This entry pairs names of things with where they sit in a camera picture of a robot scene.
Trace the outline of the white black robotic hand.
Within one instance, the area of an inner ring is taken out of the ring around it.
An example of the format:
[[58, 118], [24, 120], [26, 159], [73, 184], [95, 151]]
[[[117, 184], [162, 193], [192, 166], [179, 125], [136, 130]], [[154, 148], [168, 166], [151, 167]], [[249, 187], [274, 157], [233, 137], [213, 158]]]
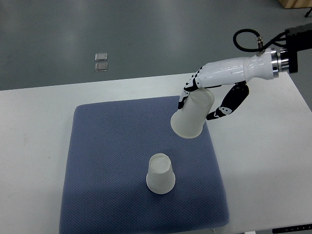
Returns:
[[287, 50], [276, 51], [266, 49], [261, 55], [244, 58], [231, 58], [207, 63], [194, 73], [186, 82], [178, 102], [182, 109], [190, 93], [200, 89], [210, 89], [222, 85], [232, 85], [221, 105], [207, 114], [212, 120], [233, 113], [249, 95], [247, 82], [253, 78], [271, 80], [279, 77], [279, 73], [289, 71]]

